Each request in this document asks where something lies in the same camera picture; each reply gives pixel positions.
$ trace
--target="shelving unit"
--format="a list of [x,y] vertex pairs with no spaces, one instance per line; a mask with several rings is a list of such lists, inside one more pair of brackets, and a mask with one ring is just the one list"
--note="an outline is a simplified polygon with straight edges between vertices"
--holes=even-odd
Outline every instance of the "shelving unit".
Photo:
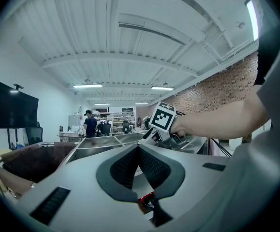
[[112,119],[112,134],[123,134],[122,123],[124,120],[129,122],[132,127],[132,131],[135,129],[135,111],[112,113]]
[[135,131],[136,121],[135,121],[135,111],[133,112],[119,112],[119,113],[97,113],[93,114],[96,119],[99,120],[108,120],[111,126],[111,134],[123,134],[122,123],[124,120],[127,120],[132,127],[132,131]]

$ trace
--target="white ceiling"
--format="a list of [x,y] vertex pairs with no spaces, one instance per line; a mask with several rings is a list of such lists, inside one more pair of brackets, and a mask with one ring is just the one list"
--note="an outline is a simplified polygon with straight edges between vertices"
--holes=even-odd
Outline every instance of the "white ceiling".
[[[88,103],[155,103],[258,47],[245,0],[12,0],[19,44]],[[245,26],[239,29],[238,24]],[[174,91],[152,90],[152,86]]]

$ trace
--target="brick wall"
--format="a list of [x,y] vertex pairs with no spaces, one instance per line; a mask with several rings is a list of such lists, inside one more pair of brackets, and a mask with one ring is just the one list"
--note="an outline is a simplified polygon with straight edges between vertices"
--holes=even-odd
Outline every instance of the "brick wall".
[[136,119],[141,118],[142,123],[143,123],[143,119],[146,116],[150,116],[150,108],[148,106],[137,106],[136,107]]
[[[257,75],[257,52],[164,100],[185,114],[212,111],[246,97]],[[156,105],[150,106],[150,114]]]

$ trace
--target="television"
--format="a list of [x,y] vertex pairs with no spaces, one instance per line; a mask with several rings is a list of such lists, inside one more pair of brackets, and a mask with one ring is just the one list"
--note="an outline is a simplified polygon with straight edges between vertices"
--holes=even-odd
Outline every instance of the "television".
[[0,82],[0,128],[37,126],[39,99]]
[[122,112],[133,112],[133,108],[132,107],[126,107],[126,108],[122,108],[121,111]]

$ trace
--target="person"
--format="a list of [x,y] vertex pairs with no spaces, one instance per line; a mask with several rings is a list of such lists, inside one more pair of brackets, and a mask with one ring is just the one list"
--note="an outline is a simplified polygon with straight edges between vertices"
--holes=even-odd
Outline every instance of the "person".
[[85,119],[84,122],[84,128],[86,130],[86,137],[94,137],[95,136],[95,131],[96,131],[96,126],[97,126],[97,120],[92,116],[92,111],[91,110],[86,110],[85,115],[87,118]]
[[274,8],[265,0],[259,2],[263,10],[262,25],[258,48],[258,73],[254,86],[242,101],[236,101],[217,110],[178,116],[170,132],[179,136],[192,134],[215,139],[234,139],[252,133],[264,125],[269,117],[257,95],[265,82],[265,76],[271,68],[280,50],[280,22]]

